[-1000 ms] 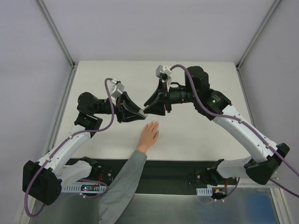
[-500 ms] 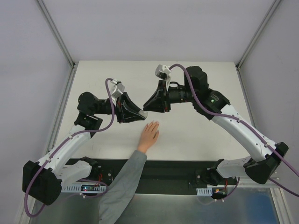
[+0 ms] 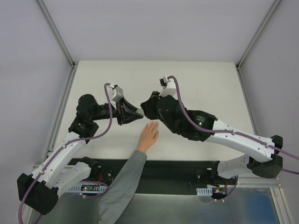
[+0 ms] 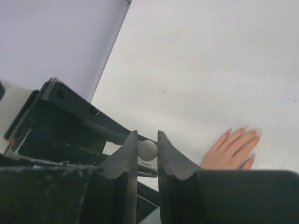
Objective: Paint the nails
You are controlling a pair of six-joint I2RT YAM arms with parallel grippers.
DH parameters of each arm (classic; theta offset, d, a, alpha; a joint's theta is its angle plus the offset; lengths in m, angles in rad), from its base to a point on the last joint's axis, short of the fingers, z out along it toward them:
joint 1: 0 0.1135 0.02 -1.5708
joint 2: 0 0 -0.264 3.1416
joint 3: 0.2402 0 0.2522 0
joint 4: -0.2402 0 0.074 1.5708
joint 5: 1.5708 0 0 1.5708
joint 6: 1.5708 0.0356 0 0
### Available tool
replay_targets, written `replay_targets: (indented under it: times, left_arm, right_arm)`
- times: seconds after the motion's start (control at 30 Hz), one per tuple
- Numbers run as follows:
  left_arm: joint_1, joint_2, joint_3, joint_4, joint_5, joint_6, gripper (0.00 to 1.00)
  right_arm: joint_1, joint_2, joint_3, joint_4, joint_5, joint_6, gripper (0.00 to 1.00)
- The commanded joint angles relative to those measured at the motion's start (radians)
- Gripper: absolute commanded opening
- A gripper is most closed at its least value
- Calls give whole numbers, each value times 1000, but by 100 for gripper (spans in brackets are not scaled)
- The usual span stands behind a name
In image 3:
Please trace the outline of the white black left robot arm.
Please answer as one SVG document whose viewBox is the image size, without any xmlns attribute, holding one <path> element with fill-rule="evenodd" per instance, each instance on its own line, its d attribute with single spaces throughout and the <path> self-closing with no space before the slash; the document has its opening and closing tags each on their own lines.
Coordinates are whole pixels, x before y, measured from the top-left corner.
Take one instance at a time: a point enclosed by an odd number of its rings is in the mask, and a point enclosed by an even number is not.
<svg viewBox="0 0 299 224">
<path fill-rule="evenodd" d="M 89 157 L 79 159 L 73 168 L 64 171 L 74 155 L 96 134 L 97 120 L 116 118 L 119 125 L 124 125 L 144 117 L 142 109 L 122 96 L 109 106 L 107 103 L 99 105 L 93 95 L 85 94 L 79 98 L 76 110 L 76 117 L 61 144 L 35 171 L 21 174 L 17 179 L 20 201 L 42 215 L 53 210 L 59 197 L 82 180 L 98 185 L 112 183 L 113 169 Z"/>
</svg>

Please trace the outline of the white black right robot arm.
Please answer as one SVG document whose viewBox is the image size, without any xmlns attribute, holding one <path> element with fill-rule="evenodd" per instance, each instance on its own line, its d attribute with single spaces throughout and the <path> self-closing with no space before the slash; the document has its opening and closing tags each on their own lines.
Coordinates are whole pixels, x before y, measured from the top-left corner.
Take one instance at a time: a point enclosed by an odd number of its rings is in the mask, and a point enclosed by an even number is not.
<svg viewBox="0 0 299 224">
<path fill-rule="evenodd" d="M 201 171 L 199 175 L 205 184 L 219 186 L 225 180 L 245 174 L 272 179 L 283 169 L 283 158 L 275 149 L 283 146 L 283 139 L 278 135 L 265 138 L 243 133 L 207 112 L 182 109 L 173 96 L 161 97 L 157 91 L 141 103 L 141 108 L 146 118 L 162 121 L 174 134 L 188 140 L 220 144 L 243 153 L 231 160 L 214 161 L 211 170 Z"/>
</svg>

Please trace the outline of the mannequin hand with nails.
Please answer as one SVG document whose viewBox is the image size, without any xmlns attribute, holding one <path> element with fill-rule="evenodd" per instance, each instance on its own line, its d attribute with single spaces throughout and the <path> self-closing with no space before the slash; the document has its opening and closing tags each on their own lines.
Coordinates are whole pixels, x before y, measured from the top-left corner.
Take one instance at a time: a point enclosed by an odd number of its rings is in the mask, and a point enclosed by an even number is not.
<svg viewBox="0 0 299 224">
<path fill-rule="evenodd" d="M 151 148 L 157 141 L 159 136 L 159 123 L 158 122 L 150 122 L 146 124 L 144 127 L 140 139 L 137 150 L 146 153 L 149 148 Z"/>
</svg>

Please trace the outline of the grey sleeved forearm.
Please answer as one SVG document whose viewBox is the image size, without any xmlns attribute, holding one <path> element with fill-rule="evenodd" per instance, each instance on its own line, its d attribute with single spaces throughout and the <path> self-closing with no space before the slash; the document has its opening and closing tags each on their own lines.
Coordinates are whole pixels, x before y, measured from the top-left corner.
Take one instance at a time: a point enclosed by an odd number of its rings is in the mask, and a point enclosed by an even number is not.
<svg viewBox="0 0 299 224">
<path fill-rule="evenodd" d="M 135 195 L 147 155 L 135 150 L 99 202 L 99 223 L 114 224 Z"/>
</svg>

